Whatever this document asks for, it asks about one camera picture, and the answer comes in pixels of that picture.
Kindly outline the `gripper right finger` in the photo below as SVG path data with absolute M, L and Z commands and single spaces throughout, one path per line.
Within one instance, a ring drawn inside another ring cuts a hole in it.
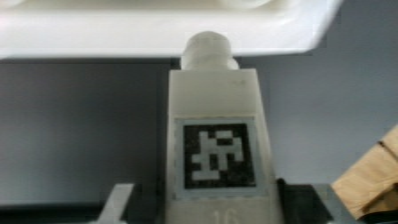
M 278 178 L 277 189 L 284 224 L 360 224 L 328 184 L 289 184 Z

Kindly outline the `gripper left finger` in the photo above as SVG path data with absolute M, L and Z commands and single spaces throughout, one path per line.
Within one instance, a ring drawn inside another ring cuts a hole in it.
M 156 194 L 143 192 L 142 185 L 113 185 L 94 224 L 154 224 L 159 203 Z

